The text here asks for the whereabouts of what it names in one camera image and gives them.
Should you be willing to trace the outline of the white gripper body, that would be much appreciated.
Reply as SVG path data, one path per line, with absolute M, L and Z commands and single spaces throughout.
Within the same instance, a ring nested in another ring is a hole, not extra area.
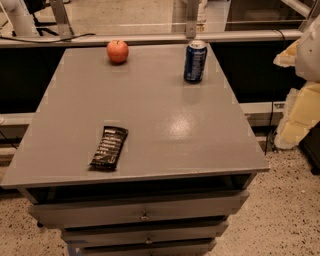
M 320 81 L 320 17 L 304 31 L 297 45 L 296 75 L 306 81 Z

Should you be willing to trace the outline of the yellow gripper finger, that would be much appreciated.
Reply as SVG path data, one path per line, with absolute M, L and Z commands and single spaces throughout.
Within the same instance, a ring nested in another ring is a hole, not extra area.
M 294 41 L 280 54 L 277 54 L 275 59 L 273 60 L 273 63 L 284 68 L 294 67 L 298 43 L 299 40 Z
M 306 82 L 287 95 L 283 118 L 276 129 L 274 144 L 280 149 L 297 146 L 320 121 L 320 84 Z

